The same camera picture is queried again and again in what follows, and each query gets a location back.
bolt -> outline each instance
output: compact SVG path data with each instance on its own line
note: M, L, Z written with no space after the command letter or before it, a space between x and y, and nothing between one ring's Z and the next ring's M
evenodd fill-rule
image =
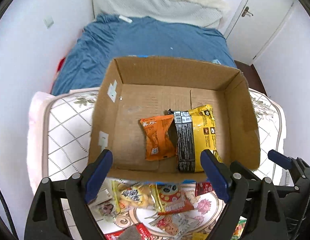
M272 180L271 180L269 177L266 177L264 180L265 180L265 182L268 183L268 184L271 184L271 183L272 183Z
M240 178L242 178L242 175L236 172L233 174L233 177L234 177L234 179L240 179Z
M76 173L72 174L72 178L73 179L79 179L80 178L80 173L76 172Z
M47 177L45 177L45 178L43 178L43 179L41 180L41 182L42 182L43 184L46 184L48 181L49 181L49 178L47 178Z

cardboard box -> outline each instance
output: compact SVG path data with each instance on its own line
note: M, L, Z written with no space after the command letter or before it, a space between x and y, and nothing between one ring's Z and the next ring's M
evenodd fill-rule
M93 114L89 163L103 148L113 152L109 177L141 181L204 181L204 172L180 173L176 158L145 160L146 135L139 120L211 104L217 150L229 165L260 164L257 121L247 81L238 69L169 57L114 59L100 87Z

door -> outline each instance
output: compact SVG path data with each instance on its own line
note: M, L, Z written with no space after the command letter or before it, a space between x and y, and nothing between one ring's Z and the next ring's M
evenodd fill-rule
M248 0L226 41L234 60L250 65L294 0Z

blue bedsheet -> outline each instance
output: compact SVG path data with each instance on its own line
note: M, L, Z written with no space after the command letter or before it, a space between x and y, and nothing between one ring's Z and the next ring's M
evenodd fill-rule
M188 24L165 23L151 17L131 18L100 14L84 28L68 54L52 94L70 89L99 87L109 62L127 55L183 57L203 61L219 60L236 68L224 36L215 29Z

white wall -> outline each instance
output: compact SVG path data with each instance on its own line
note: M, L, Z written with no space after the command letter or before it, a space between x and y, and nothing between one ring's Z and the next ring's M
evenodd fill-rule
M226 1L229 23L241 0ZM47 29L43 19L50 15L55 23ZM92 19L91 0L14 0L0 20L0 188L20 239L32 201L26 169L29 104L36 91L49 91L58 61ZM1 204L0 214L6 221Z
M310 165L310 18L300 3L254 66L268 96L284 110L285 155Z

